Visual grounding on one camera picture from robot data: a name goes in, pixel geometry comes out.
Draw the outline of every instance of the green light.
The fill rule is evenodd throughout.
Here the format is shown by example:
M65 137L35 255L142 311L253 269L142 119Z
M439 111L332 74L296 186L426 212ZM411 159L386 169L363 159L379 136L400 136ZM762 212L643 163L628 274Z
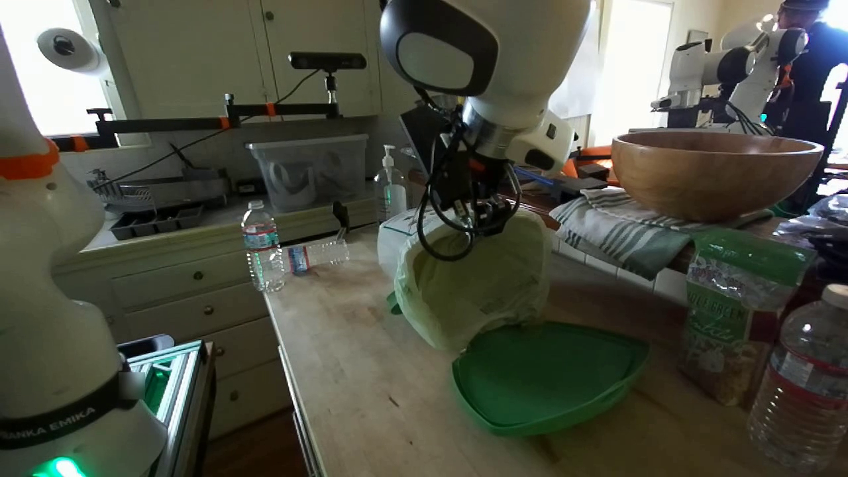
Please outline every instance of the green light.
M170 381L170 361L163 363L153 363L153 371L145 376L145 381L141 384L141 401L157 414Z
M32 477L86 477L75 459L59 457L39 470L32 471Z

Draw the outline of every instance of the drawer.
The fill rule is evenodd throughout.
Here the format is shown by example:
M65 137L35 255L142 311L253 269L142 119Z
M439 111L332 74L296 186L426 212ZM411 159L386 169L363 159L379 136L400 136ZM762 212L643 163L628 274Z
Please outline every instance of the drawer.
M219 379L276 359L276 335L268 318L222 329L204 340L214 344L214 371Z
M177 341L186 341L244 322L253 322L256 316L256 291L251 284L238 284L159 308L124 312L117 322L114 335L118 341L147 335L171 335Z
M251 421L260 421L263 417L281 412L281 404L276 394L281 379L283 379L283 371L279 361L268 361L244 373L219 379L210 438L214 441L226 432L234 432L238 426L247 426Z
M118 304L141 308L162 300L198 294L227 284L249 284L244 255L219 255L210 259L177 262L110 282Z

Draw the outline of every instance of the person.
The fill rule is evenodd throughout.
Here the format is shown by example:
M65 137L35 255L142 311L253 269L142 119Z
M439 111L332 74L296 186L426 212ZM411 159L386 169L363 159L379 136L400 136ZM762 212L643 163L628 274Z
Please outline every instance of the person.
M822 22L830 0L783 0L778 6L778 26L799 26L809 34L809 49L789 66L789 82L781 82L775 102L766 106L768 124L775 136L802 137L823 147L817 173L781 204L778 212L802 214L817 198L827 153L830 153L830 103L822 103L822 90L835 66L848 64L848 31Z

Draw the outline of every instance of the bottle cap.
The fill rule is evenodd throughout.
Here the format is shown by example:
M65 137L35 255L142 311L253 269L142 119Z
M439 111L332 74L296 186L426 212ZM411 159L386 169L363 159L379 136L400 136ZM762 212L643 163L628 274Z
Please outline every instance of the bottle cap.
M848 284L830 284L822 294L827 304L848 311Z

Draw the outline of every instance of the white robot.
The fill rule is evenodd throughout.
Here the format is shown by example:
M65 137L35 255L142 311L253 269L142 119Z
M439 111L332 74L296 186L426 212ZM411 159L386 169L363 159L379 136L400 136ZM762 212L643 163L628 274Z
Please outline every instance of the white robot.
M382 14L382 50L423 103L444 119L434 140L422 209L464 237L460 259L479 237L499 234L516 204L510 164L558 173L566 128L548 111L583 41L590 0L390 0ZM467 99L443 111L430 94Z
M101 311L53 284L102 212L35 128L0 31L0 474L147 474L163 430Z
M791 64L809 38L802 30L775 30L774 17L724 38L724 50L711 43L687 43L669 61L668 99L655 111L668 111L668 128L696 128L700 111L711 111L711 128L762 133L760 115L778 80L778 66Z

